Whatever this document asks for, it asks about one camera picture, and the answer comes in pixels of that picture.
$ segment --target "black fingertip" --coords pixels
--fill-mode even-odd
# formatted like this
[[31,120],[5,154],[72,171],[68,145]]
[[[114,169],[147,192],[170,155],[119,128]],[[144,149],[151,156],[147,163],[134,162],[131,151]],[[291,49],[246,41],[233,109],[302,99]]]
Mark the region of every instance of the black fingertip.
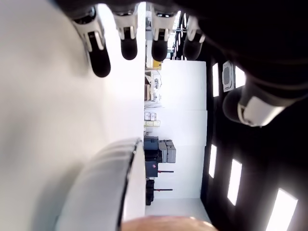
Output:
[[159,40],[159,41],[154,41],[152,43],[152,57],[156,61],[163,61],[167,57],[167,52],[168,52],[168,43]]
[[237,112],[237,104],[240,101],[241,96],[242,96],[242,88],[236,88],[227,94],[222,104],[222,110],[225,116],[229,120],[237,123],[240,123],[240,119]]
[[202,43],[189,41],[186,37],[183,47],[183,53],[187,60],[196,60],[201,52]]
[[135,39],[124,39],[121,40],[121,51],[122,55],[126,60],[133,60],[136,58],[138,53],[137,40]]
[[93,72],[98,77],[106,77],[111,70],[107,48],[89,52]]

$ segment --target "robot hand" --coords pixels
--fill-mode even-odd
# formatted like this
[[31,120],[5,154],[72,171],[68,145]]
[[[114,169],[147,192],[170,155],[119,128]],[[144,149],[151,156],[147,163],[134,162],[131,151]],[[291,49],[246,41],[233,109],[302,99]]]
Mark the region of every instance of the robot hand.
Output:
[[[77,29],[98,77],[107,76],[111,67],[97,4],[107,4],[114,15],[123,57],[136,57],[138,0],[56,1]],[[190,15],[183,49],[188,60],[197,59],[206,41],[245,71],[246,85],[230,91],[224,99],[223,111],[230,120],[265,126],[307,96],[308,19],[294,16],[304,8],[301,4],[217,0],[201,7],[197,0],[149,1],[155,60],[165,59],[167,40],[181,9]]]

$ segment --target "white box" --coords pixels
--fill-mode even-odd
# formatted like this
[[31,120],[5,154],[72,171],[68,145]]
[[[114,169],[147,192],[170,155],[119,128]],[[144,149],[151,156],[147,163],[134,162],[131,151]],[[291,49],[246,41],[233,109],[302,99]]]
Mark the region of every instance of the white box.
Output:
[[145,125],[147,127],[153,127],[153,121],[146,121]]
[[144,113],[144,120],[151,120],[151,113],[145,112]]
[[151,113],[151,121],[156,121],[156,113]]
[[153,132],[154,131],[154,127],[145,127],[145,131],[146,132]]
[[160,127],[160,120],[153,121],[153,126],[154,127]]

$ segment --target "robotic finger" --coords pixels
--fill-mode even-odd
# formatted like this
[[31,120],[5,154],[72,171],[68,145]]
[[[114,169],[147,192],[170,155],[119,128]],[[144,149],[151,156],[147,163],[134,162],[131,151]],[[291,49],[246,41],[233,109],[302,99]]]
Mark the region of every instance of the robotic finger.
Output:
[[187,22],[187,36],[183,52],[187,60],[196,60],[200,55],[205,35],[199,27],[198,19],[190,16]]
[[152,4],[152,57],[156,61],[163,61],[167,56],[167,43],[174,24],[177,7],[163,7]]
[[79,36],[89,53],[93,72],[98,77],[106,77],[111,69],[104,28],[97,14],[97,5],[90,7],[85,15],[72,20]]
[[138,27],[138,4],[127,6],[112,6],[111,9],[116,28],[121,38],[122,55],[127,60],[133,60],[137,56],[137,27]]

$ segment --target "white wall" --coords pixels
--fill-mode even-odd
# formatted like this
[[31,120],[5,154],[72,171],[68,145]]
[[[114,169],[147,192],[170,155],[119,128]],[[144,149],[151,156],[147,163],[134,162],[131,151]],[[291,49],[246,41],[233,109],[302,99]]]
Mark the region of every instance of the white wall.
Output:
[[184,216],[210,222],[200,198],[155,199],[145,209],[147,216]]
[[0,230],[51,231],[83,164],[143,135],[144,28],[126,61],[111,12],[100,10],[112,66],[104,79],[57,7],[0,1]]
[[172,139],[177,149],[176,163],[161,163],[155,178],[156,188],[173,191],[154,192],[159,198],[199,198],[206,145],[206,65],[197,61],[164,61],[160,71],[163,108],[146,109],[157,113],[161,126],[153,136]]

